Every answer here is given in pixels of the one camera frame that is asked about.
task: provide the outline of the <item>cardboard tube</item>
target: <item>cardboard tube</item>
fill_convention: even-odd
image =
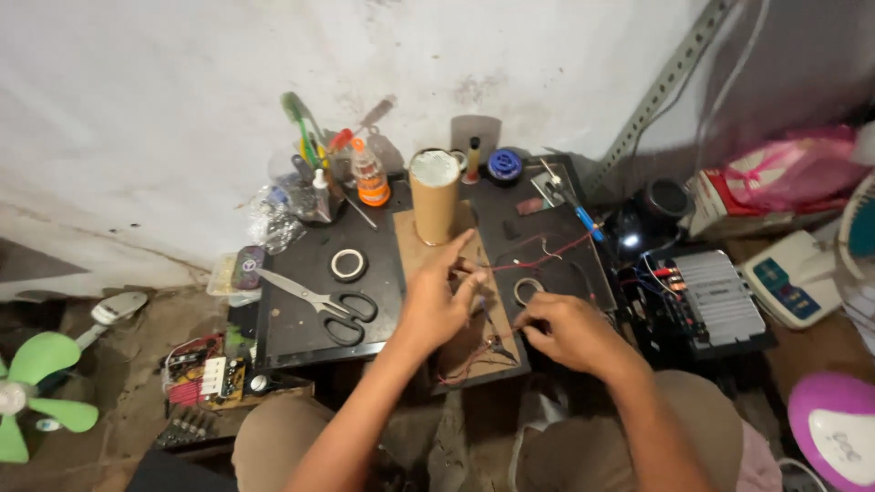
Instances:
[[[423,151],[410,160],[410,190],[416,233],[424,243],[449,242],[456,230],[459,162],[445,151]]]

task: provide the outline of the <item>pink bag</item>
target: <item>pink bag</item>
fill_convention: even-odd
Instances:
[[[872,168],[849,161],[856,133],[847,126],[788,132],[723,170],[739,203],[775,212],[794,210],[853,188]]]

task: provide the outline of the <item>silver heat sink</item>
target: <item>silver heat sink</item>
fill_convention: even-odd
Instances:
[[[687,285],[686,299],[693,316],[705,324],[711,345],[747,341],[755,334],[765,333],[766,322],[735,271],[735,265],[723,251],[674,259]]]

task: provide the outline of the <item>blue soldering iron handle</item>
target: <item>blue soldering iron handle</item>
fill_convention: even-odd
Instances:
[[[598,227],[596,227],[596,223],[592,221],[592,218],[589,214],[586,213],[583,207],[574,207],[574,213],[577,214],[578,219],[584,223],[586,229],[592,232],[592,238],[598,242],[603,242],[605,240],[605,235],[601,233]]]

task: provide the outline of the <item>hand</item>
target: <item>hand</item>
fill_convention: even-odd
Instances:
[[[474,229],[468,229],[407,282],[407,298],[392,338],[421,348],[423,357],[450,341],[468,322],[474,295],[487,278],[477,264],[459,257],[473,236]],[[450,280],[456,271],[468,276],[453,295]]]
[[[530,326],[549,323],[544,334]],[[532,347],[569,369],[588,372],[609,385],[630,374],[650,371],[646,361],[613,330],[601,314],[582,299],[536,292],[514,321]]]

